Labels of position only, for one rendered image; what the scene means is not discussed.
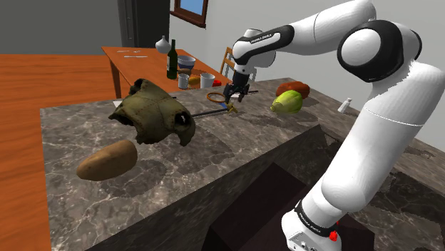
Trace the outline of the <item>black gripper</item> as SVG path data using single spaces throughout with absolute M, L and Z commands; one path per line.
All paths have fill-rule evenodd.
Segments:
M 248 94 L 249 76 L 235 71 L 232 77 L 232 83 L 225 86 L 223 95 L 225 103 L 230 102 L 230 98 L 234 93 L 239 93 L 237 101 L 242 102 L 243 98 Z

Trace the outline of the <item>black rod with gold tip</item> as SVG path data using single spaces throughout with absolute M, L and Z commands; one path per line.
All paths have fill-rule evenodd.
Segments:
M 192 114 L 192 117 L 205 116 L 205 115 L 221 113 L 221 112 L 237 113 L 238 110 L 236 109 L 236 107 L 234 107 L 234 105 L 232 103 L 228 103 L 228 104 L 225 104 L 224 108 L 213 110 L 213 111 L 206 111 L 206 112 L 202 112 L 202 113 Z

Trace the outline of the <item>wooden chair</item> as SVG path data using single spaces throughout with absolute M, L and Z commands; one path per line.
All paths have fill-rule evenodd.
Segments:
M 225 71 L 225 77 L 228 76 L 228 72 L 230 69 L 233 71 L 235 70 L 235 62 L 232 59 L 233 59 L 232 49 L 230 47 L 227 47 L 220 67 L 220 74 L 222 74 L 223 71 Z M 254 82 L 256 75 L 257 75 L 257 69 L 254 68 L 252 73 L 250 74 L 250 81 Z

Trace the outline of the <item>red-brown sweet potato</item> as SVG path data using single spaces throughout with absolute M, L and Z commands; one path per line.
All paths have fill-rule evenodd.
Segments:
M 300 93 L 303 99 L 306 99 L 310 94 L 310 87 L 307 84 L 301 81 L 293 81 L 280 84 L 276 90 L 276 96 L 280 96 L 282 93 L 289 90 Z

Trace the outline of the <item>brown framed window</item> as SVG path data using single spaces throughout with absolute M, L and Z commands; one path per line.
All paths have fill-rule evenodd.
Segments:
M 174 0 L 170 14 L 200 28 L 206 28 L 208 0 Z

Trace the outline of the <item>orange wooden dining table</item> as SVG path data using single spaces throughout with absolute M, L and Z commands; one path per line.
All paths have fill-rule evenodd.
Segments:
M 137 79 L 145 78 L 167 92 L 180 91 L 178 81 L 167 78 L 167 55 L 159 53 L 156 48 L 101 48 L 110 61 L 116 98 L 122 96 L 121 77 L 129 86 Z

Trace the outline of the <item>white salt shaker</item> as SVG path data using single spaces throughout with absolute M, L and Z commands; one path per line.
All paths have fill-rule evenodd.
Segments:
M 347 98 L 342 103 L 342 105 L 337 109 L 337 111 L 340 112 L 340 113 L 345 113 L 346 110 L 348 109 L 348 107 L 350 106 L 351 102 L 352 102 L 352 99 L 351 98 Z

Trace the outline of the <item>dark grey door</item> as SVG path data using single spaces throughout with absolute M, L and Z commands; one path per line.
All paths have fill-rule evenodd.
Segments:
M 155 48 L 169 39 L 170 0 L 117 0 L 122 47 Z

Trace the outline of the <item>dark robot stand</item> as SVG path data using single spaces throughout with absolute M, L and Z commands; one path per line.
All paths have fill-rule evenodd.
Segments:
M 309 190 L 272 163 L 212 223 L 201 251 L 290 251 L 281 219 Z

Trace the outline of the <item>brown potato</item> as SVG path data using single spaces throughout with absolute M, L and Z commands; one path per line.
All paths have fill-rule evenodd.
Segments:
M 77 168 L 80 179 L 102 181 L 116 178 L 131 170 L 138 160 L 135 145 L 121 140 L 87 157 Z

